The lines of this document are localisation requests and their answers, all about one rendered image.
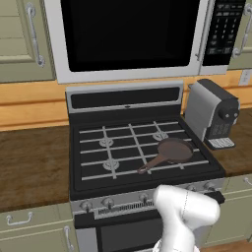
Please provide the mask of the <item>silver microwave oven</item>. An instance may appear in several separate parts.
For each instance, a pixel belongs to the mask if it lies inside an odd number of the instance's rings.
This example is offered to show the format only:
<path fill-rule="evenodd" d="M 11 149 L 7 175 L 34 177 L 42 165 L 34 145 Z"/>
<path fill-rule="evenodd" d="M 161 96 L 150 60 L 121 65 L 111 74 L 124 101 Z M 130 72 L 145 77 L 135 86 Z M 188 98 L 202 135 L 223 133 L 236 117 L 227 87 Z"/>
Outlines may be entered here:
<path fill-rule="evenodd" d="M 60 84 L 226 72 L 246 0 L 44 0 Z"/>

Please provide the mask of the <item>pale green wall cupboard door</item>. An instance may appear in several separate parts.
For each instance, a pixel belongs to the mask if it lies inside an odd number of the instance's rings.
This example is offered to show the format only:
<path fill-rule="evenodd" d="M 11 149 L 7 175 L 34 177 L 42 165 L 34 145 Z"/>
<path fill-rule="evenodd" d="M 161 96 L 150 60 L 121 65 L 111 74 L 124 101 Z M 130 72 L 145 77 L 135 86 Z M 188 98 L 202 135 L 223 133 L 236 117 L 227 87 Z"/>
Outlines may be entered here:
<path fill-rule="evenodd" d="M 26 5 L 35 6 L 33 24 L 45 65 L 35 62 Z M 0 0 L 0 83 L 50 81 L 55 70 L 43 0 Z"/>
<path fill-rule="evenodd" d="M 242 37 L 244 35 L 248 20 L 249 17 L 242 14 L 234 47 L 239 48 L 241 46 Z M 228 69 L 229 70 L 252 69 L 252 25 L 250 27 L 246 45 L 241 55 L 238 56 L 237 58 L 231 57 Z"/>

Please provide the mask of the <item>grey and black coffee machine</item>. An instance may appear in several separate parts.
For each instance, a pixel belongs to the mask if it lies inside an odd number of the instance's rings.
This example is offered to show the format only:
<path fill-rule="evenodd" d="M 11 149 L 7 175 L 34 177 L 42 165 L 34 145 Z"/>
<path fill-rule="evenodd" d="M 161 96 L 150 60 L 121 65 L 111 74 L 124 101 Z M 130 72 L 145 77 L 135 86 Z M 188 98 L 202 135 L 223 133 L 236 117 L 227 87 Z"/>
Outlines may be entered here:
<path fill-rule="evenodd" d="M 200 79 L 189 88 L 187 125 L 211 150 L 234 148 L 229 133 L 240 112 L 239 99 L 210 79 Z"/>

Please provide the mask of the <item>black oven door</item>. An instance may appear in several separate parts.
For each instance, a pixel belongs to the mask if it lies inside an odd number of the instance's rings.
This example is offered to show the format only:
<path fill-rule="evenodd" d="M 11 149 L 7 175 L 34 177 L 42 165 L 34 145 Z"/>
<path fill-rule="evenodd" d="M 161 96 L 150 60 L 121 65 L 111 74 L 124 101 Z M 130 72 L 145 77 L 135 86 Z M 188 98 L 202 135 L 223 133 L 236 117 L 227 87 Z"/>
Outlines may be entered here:
<path fill-rule="evenodd" d="M 145 252 L 161 238 L 161 218 L 76 229 L 80 252 Z"/>

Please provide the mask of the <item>black and silver stove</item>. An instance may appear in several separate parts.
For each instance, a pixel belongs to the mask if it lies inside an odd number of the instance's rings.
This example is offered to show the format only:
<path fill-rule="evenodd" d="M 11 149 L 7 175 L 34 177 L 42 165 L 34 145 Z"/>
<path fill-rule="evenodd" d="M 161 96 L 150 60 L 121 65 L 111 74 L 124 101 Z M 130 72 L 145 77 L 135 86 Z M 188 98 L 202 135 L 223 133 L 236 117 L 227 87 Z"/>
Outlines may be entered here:
<path fill-rule="evenodd" d="M 68 88 L 70 190 L 129 192 L 194 185 L 197 193 L 221 206 L 225 171 L 181 117 L 182 89 L 180 81 Z M 139 174 L 166 138 L 188 142 L 193 156 L 182 163 L 164 161 Z M 216 190 L 206 190 L 207 182 Z M 210 227 L 193 231 L 199 249 Z"/>

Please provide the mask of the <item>white wall socket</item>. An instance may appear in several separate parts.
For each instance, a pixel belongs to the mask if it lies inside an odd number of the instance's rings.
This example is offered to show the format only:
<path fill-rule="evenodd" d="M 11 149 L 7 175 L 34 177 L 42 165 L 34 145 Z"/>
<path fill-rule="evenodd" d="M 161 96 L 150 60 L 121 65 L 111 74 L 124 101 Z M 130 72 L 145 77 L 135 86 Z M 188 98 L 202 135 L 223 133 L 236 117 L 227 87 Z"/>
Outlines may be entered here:
<path fill-rule="evenodd" d="M 252 74 L 252 69 L 243 70 L 240 75 L 239 86 L 247 86 L 250 82 L 250 76 Z"/>

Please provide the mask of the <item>brown cast iron pan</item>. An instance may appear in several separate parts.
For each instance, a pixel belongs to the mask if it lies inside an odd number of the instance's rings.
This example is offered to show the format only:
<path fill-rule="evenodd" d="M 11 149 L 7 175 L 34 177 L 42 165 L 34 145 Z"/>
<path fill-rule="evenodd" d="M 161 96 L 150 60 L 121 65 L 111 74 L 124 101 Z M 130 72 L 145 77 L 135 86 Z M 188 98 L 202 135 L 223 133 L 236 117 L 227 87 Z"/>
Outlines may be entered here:
<path fill-rule="evenodd" d="M 169 161 L 175 163 L 187 162 L 194 154 L 192 146 L 179 138 L 166 138 L 157 144 L 158 154 L 155 158 L 138 169 L 143 174 L 158 164 Z"/>

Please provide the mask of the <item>pale green drawer front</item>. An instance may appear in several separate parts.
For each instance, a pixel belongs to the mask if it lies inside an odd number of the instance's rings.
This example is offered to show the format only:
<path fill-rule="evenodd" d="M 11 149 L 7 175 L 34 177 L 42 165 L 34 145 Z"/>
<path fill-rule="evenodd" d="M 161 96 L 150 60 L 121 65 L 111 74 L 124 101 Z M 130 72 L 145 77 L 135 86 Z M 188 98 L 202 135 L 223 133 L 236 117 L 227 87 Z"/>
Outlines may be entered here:
<path fill-rule="evenodd" d="M 28 218 L 28 212 L 33 212 L 31 222 L 15 226 L 7 225 L 6 217 L 8 215 L 11 215 L 13 217 L 13 221 L 24 221 Z M 0 231 L 9 231 L 16 228 L 34 227 L 42 224 L 67 221 L 71 218 L 72 212 L 69 203 L 6 212 L 0 214 Z"/>
<path fill-rule="evenodd" d="M 230 177 L 223 192 L 227 199 L 252 195 L 252 186 L 244 182 L 244 177 L 248 177 L 252 183 L 252 173 Z"/>

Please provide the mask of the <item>pale green base cupboard door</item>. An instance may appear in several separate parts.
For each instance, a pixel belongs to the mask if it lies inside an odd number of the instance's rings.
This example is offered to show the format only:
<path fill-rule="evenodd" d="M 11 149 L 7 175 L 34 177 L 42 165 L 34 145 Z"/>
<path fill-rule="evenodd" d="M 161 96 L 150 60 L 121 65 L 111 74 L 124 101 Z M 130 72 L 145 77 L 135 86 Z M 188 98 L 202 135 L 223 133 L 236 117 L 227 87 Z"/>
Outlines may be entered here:
<path fill-rule="evenodd" d="M 204 247 L 245 240 L 252 235 L 252 190 L 223 195 L 220 218 L 212 226 Z"/>
<path fill-rule="evenodd" d="M 79 252 L 71 234 L 74 252 Z M 64 227 L 0 239 L 0 252 L 68 252 Z"/>

